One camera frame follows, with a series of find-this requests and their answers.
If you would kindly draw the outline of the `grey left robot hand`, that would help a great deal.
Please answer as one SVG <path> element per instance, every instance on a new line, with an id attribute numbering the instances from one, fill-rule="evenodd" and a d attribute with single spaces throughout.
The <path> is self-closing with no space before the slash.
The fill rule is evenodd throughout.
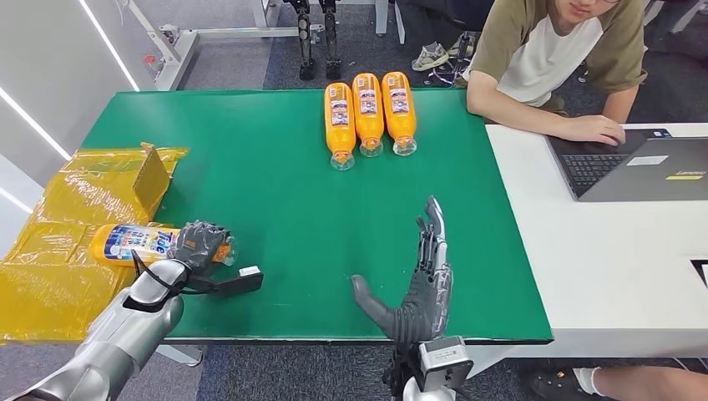
<path id="1" fill-rule="evenodd" d="M 219 248 L 231 238 L 231 232 L 211 222 L 188 222 L 168 248 L 166 258 L 183 262 L 193 274 L 212 276 L 218 262 L 214 261 Z"/>

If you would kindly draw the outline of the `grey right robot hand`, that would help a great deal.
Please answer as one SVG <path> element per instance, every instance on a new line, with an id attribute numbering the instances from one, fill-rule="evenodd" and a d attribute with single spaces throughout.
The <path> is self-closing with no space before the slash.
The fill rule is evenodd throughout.
<path id="1" fill-rule="evenodd" d="M 389 307 L 374 296 L 364 277 L 350 277 L 355 303 L 386 338 L 397 344 L 438 339 L 448 323 L 453 271 L 448 263 L 443 212 L 435 196 L 427 198 L 425 212 L 426 219 L 417 218 L 416 266 L 398 307 Z"/>

